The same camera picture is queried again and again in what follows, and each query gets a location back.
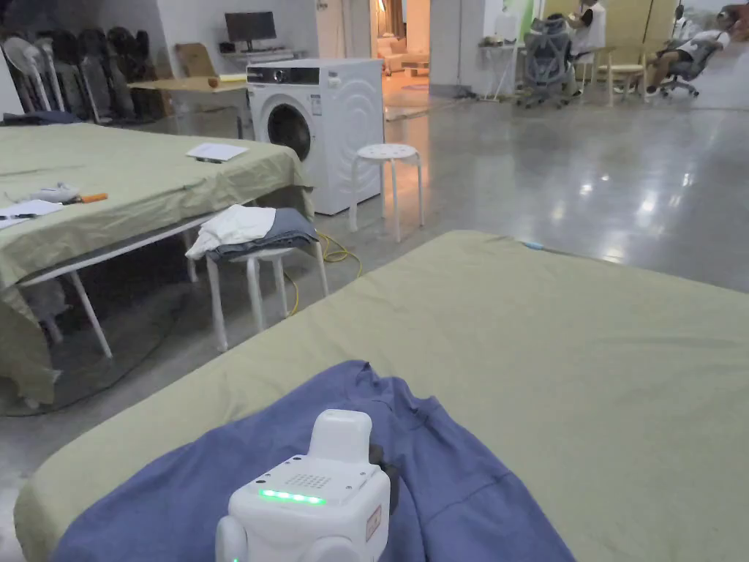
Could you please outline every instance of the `green bedsheet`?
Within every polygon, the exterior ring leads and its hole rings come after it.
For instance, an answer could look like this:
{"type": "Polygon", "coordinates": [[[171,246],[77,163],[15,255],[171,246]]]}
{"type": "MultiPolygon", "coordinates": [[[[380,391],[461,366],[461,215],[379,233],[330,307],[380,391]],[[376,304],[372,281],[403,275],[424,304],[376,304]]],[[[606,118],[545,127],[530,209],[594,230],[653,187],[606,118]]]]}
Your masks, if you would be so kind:
{"type": "Polygon", "coordinates": [[[16,504],[26,557],[46,560],[152,459],[357,358],[435,395],[581,562],[746,558],[748,298],[478,232],[365,275],[55,453],[16,504]]]}
{"type": "Polygon", "coordinates": [[[14,284],[71,259],[190,217],[275,193],[274,202],[312,216],[301,165],[290,148],[89,124],[0,128],[0,207],[63,181],[106,201],[71,205],[0,230],[0,376],[22,396],[53,399],[49,355],[14,284]],[[249,150],[223,164],[185,156],[202,142],[249,150]]]}

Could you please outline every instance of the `doorway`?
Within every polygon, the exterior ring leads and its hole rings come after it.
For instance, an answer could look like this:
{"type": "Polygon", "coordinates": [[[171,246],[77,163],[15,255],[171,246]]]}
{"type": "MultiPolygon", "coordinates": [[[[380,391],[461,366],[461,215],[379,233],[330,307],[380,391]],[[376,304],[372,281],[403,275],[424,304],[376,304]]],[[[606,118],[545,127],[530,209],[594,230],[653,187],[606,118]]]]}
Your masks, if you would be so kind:
{"type": "Polygon", "coordinates": [[[370,0],[372,57],[383,61],[387,119],[429,107],[431,0],[370,0]]]}

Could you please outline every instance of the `floor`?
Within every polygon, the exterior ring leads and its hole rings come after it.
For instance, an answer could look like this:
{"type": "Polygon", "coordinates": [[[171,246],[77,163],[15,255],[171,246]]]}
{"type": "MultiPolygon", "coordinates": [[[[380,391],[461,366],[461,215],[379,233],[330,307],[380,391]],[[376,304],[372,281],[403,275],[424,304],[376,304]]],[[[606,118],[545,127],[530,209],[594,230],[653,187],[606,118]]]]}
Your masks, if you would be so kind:
{"type": "MultiPolygon", "coordinates": [[[[685,97],[648,106],[630,100],[613,109],[587,104],[561,111],[460,103],[390,122],[388,140],[412,144],[424,158],[426,227],[418,228],[416,170],[403,165],[398,166],[401,244],[393,240],[392,218],[379,217],[377,199],[361,206],[357,233],[348,232],[345,216],[320,219],[318,228],[355,252],[365,271],[444,232],[478,229],[749,291],[749,112],[741,107],[744,87],[734,89],[728,99],[725,89],[715,85],[720,80],[735,84],[735,73],[746,69],[743,52],[731,56],[725,66],[699,79],[698,86],[705,90],[696,107],[707,110],[695,109],[694,101],[685,97]],[[728,73],[721,75],[720,69],[728,73]],[[711,101],[712,91],[718,94],[711,101]],[[723,106],[715,109],[704,103],[723,106]]],[[[221,122],[213,116],[207,118],[205,132],[229,134],[232,124],[230,118],[221,122]]],[[[186,295],[157,348],[117,386],[72,408],[43,417],[0,418],[3,562],[22,560],[13,534],[13,503],[24,480],[45,458],[216,356],[204,272],[192,287],[184,281],[184,264],[174,259],[177,250],[157,251],[171,256],[163,267],[171,272],[172,282],[138,284],[122,300],[127,306],[113,305],[105,320],[107,326],[119,326],[126,342],[128,333],[142,328],[141,316],[133,310],[148,309],[175,293],[186,295]]],[[[354,279],[357,265],[350,260],[327,270],[336,290],[354,279]]],[[[320,297],[312,260],[300,255],[288,272],[299,283],[302,308],[320,297]]],[[[222,281],[230,344],[236,345],[252,335],[241,269],[223,268],[222,281]]],[[[268,319],[279,321],[270,271],[263,271],[262,285],[268,319]]],[[[117,291],[113,285],[108,289],[117,291]]],[[[79,337],[80,345],[95,345],[88,332],[79,337]]]]}
{"type": "Polygon", "coordinates": [[[409,70],[383,76],[382,96],[386,121],[415,117],[452,103],[450,99],[429,95],[429,75],[424,70],[417,76],[411,76],[409,70]]]}

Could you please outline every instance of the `wooden chair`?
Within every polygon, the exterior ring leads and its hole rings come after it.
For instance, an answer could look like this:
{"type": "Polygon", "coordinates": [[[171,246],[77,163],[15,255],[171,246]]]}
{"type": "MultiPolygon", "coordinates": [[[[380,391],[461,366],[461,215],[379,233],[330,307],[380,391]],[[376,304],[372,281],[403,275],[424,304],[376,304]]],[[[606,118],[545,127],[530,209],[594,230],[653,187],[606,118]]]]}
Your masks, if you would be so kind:
{"type": "Polygon", "coordinates": [[[640,94],[643,96],[643,99],[645,97],[645,88],[647,87],[648,83],[648,66],[647,66],[647,58],[648,55],[657,52],[660,49],[664,48],[665,40],[647,40],[642,43],[630,43],[630,44],[623,44],[623,45],[609,45],[604,47],[603,49],[598,49],[596,51],[596,56],[598,57],[598,60],[601,60],[601,57],[604,57],[604,60],[606,61],[606,64],[600,64],[597,67],[598,72],[605,72],[607,74],[607,87],[608,87],[608,105],[609,107],[613,106],[613,81],[614,77],[618,76],[619,78],[624,79],[624,98],[629,94],[629,88],[632,83],[632,80],[639,77],[640,78],[640,94]],[[629,64],[614,64],[613,63],[613,54],[621,53],[621,52],[629,52],[630,57],[634,59],[637,62],[632,62],[629,64]]]}

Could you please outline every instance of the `gray folded cloth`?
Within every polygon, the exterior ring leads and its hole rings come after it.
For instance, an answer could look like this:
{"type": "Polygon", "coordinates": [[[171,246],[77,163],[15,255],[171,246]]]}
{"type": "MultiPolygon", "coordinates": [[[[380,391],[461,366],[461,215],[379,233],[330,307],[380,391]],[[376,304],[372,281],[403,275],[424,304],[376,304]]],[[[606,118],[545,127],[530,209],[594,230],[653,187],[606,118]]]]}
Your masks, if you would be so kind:
{"type": "Polygon", "coordinates": [[[257,240],[241,244],[223,244],[209,250],[207,256],[215,262],[233,259],[259,250],[299,248],[318,241],[315,227],[304,216],[292,208],[276,209],[276,219],[268,233],[257,240]]]}

